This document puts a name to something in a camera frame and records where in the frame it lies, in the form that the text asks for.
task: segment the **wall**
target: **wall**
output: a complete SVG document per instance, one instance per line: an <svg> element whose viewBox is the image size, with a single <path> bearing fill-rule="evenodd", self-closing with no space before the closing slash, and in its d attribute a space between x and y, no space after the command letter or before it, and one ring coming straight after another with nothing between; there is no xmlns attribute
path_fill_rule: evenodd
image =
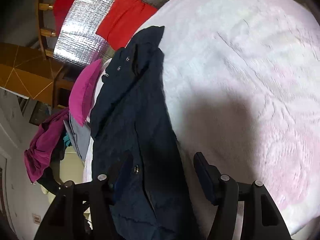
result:
<svg viewBox="0 0 320 240"><path fill-rule="evenodd" d="M28 122L33 106L30 103L23 117L16 95L4 93L0 89L0 122L1 125L5 122L1 119L2 114L9 124L6 132L0 129L0 147L7 158L7 200L13 227L20 240L34 238L39 226L33 223L31 214L35 213L43 218L49 207L48 198L42 193L40 185L30 183L24 165L24 150L29 147L38 129ZM8 136L12 136L12 133L16 134L14 142Z"/></svg>

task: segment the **purple jacket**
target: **purple jacket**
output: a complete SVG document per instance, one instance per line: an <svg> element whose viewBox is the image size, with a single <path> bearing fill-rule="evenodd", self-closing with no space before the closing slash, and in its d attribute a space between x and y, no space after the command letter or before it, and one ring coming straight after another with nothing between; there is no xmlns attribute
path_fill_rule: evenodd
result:
<svg viewBox="0 0 320 240"><path fill-rule="evenodd" d="M51 153L65 129L63 120L69 119L69 108L51 115L39 126L38 132L24 151L24 163L31 182L38 180L50 164Z"/></svg>

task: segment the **pink cushion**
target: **pink cushion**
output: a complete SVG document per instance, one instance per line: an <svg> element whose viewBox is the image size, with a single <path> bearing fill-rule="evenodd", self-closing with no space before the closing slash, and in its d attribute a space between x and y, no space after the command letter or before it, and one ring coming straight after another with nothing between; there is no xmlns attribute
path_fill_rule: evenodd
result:
<svg viewBox="0 0 320 240"><path fill-rule="evenodd" d="M83 126L91 109L94 87L100 74L101 58L85 67L78 76L69 97L69 109L74 119Z"/></svg>

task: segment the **reflective foil sheet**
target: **reflective foil sheet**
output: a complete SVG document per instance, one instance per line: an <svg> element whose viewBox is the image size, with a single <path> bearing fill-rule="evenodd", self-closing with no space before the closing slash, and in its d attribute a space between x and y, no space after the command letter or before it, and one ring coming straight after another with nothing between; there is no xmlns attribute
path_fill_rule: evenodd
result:
<svg viewBox="0 0 320 240"><path fill-rule="evenodd" d="M113 56L109 44L95 32L114 0L75 0L63 23L54 48L54 58L86 66L98 58ZM160 8L169 0L143 0Z"/></svg>

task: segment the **wall socket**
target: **wall socket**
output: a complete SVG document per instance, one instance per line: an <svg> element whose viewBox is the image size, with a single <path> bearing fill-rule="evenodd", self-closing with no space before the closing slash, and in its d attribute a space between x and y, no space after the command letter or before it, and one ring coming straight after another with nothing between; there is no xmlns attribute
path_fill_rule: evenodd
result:
<svg viewBox="0 0 320 240"><path fill-rule="evenodd" d="M39 215L32 213L32 219L35 224L40 225L41 217Z"/></svg>

